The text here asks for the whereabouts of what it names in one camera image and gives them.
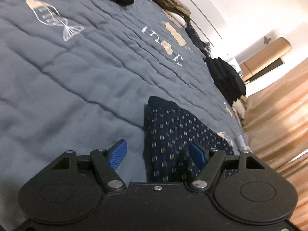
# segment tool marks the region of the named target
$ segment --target tan padded headboard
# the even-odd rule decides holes
[[[247,61],[240,64],[240,67],[244,73],[242,80],[248,80],[250,77],[286,54],[290,49],[291,44],[285,38],[278,38],[276,41],[266,46]]]

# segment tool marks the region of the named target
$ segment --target gray quilt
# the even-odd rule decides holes
[[[10,230],[23,221],[19,188],[66,150],[84,155],[125,139],[117,172],[145,182],[151,95],[230,140],[242,135],[202,58],[154,2],[0,0],[0,223]]]

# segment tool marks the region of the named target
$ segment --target blue rubber tip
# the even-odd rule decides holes
[[[202,170],[206,165],[204,153],[193,143],[189,146],[189,155],[199,170]]]
[[[109,156],[109,166],[116,170],[127,154],[127,142],[123,140]]]

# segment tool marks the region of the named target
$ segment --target navy blue patterned fabric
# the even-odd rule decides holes
[[[174,102],[151,96],[146,110],[148,129],[145,148],[150,150],[151,181],[191,181],[200,172],[189,157],[189,144],[220,149],[234,155],[229,143],[204,125],[194,114]],[[236,173],[228,171],[224,177]]]

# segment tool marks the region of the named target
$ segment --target beige curtain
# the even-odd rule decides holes
[[[298,192],[291,221],[308,231],[308,59],[249,96],[243,128],[254,154]]]

